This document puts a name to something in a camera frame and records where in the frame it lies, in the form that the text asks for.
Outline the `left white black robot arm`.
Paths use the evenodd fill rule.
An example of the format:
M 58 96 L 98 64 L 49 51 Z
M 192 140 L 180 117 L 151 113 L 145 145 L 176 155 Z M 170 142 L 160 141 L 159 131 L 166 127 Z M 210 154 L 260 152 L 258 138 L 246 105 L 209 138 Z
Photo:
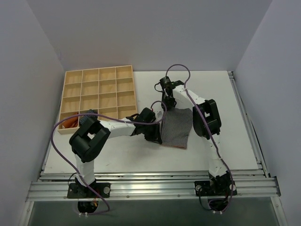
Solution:
M 141 113 L 125 117 L 121 122 L 100 121 L 97 116 L 93 115 L 82 117 L 79 129 L 69 140 L 79 171 L 76 176 L 76 183 L 79 185 L 78 192 L 83 197 L 90 197 L 94 194 L 94 160 L 108 139 L 143 134 L 145 140 L 162 144 L 160 124 L 155 122 L 156 114 L 149 108 L 144 108 Z

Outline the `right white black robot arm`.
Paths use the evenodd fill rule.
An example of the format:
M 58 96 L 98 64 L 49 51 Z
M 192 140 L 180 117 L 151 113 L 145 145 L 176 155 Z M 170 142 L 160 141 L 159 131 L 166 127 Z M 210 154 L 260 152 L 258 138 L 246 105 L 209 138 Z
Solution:
M 168 76 L 160 79 L 162 101 L 168 112 L 181 106 L 192 111 L 192 123 L 195 133 L 208 142 L 207 159 L 209 166 L 209 189 L 220 194 L 226 186 L 234 184 L 232 173 L 220 152 L 221 118 L 217 103 L 213 99 L 204 99 L 187 89 L 186 81 L 171 81 Z

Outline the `striped grey underwear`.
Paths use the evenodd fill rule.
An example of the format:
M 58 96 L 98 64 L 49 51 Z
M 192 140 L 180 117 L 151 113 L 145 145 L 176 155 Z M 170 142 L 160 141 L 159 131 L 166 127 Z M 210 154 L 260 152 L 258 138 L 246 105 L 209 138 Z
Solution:
M 162 145 L 186 149 L 192 124 L 191 109 L 173 108 L 168 111 L 161 124 Z

